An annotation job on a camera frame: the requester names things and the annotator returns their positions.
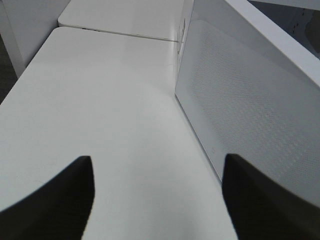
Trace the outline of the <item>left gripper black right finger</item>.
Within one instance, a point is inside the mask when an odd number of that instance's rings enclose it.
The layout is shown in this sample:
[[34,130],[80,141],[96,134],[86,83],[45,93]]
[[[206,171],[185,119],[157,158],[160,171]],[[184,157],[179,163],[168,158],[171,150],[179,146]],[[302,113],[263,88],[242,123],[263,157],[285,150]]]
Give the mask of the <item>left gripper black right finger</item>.
[[224,159],[222,196],[239,240],[318,240],[320,209],[238,154]]

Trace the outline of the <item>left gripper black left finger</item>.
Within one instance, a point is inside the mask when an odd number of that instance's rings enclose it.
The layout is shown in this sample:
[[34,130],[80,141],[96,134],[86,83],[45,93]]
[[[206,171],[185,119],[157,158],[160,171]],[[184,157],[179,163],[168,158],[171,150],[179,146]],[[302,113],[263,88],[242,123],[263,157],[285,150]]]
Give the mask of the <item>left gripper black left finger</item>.
[[90,156],[80,156],[50,181],[0,212],[2,240],[80,240],[95,198]]

